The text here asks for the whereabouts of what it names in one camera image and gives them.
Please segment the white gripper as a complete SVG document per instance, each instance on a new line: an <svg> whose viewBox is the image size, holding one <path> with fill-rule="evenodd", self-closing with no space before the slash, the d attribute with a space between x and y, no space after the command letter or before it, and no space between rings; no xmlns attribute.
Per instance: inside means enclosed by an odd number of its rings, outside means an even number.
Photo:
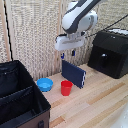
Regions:
<svg viewBox="0 0 128 128"><path fill-rule="evenodd" d="M75 34L61 34L56 37L55 49L58 51L81 47L85 41L85 33L77 32ZM75 56L75 50L72 50L71 56Z"/></svg>

